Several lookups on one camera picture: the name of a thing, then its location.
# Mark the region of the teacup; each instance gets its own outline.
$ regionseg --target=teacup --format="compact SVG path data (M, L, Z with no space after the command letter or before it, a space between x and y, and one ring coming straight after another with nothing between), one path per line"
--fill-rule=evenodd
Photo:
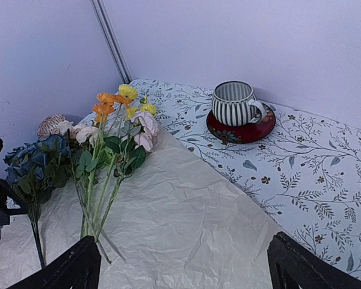
M212 113L220 123L228 126L260 123L267 115L253 88L241 81L228 81L217 86L212 95Z

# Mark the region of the cup handle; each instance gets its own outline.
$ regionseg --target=cup handle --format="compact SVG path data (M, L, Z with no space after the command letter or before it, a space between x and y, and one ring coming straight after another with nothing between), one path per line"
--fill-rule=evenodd
M267 115L266 109L261 101L256 101L255 99L251 99L247 102L249 106L256 107L259 112L261 113L261 118L253 117L250 119L250 123L260 123Z

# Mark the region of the floral tablecloth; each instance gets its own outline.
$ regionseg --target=floral tablecloth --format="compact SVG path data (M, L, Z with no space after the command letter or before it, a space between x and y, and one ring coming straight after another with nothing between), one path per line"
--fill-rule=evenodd
M131 86L148 95L161 125L190 152L320 259L361 280L360 129L268 104L276 115L272 133L256 143L230 144L206 128L211 89L146 79Z

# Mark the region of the crumpled paper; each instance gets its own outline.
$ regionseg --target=crumpled paper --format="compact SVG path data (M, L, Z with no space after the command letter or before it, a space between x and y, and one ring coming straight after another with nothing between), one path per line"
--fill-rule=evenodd
M39 221L47 264L79 240L81 216L73 182L53 192ZM102 259L99 288L272 288L267 247L281 228L164 129L123 182L104 231L113 263ZM38 270L30 222L19 216L2 230L0 284Z

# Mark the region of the saucer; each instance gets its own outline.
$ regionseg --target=saucer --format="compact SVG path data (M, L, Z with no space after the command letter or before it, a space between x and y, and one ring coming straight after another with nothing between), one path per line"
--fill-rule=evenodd
M207 115L206 124L211 134L223 143L253 143L267 136L276 125L276 115L264 104L267 116L258 125L249 123L243 126L228 126L220 123L212 111Z

